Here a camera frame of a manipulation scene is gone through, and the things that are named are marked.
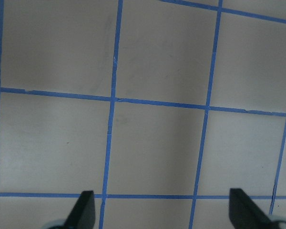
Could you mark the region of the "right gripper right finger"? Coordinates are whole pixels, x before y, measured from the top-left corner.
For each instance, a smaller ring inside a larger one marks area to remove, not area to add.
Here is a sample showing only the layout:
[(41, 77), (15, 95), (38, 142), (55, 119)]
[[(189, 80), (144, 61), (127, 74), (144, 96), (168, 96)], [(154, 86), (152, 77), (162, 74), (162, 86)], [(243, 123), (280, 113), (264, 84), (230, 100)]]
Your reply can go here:
[(266, 215), (240, 188), (229, 190), (229, 219), (235, 229), (286, 229), (286, 219)]

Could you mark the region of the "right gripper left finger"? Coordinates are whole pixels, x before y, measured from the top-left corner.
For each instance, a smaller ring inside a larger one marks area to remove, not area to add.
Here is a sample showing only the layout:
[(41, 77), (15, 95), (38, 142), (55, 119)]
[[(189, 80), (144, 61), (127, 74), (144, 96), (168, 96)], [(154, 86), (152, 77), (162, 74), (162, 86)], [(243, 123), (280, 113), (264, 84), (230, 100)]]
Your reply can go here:
[(92, 190), (83, 191), (65, 220), (62, 228), (93, 229), (95, 220), (94, 192)]

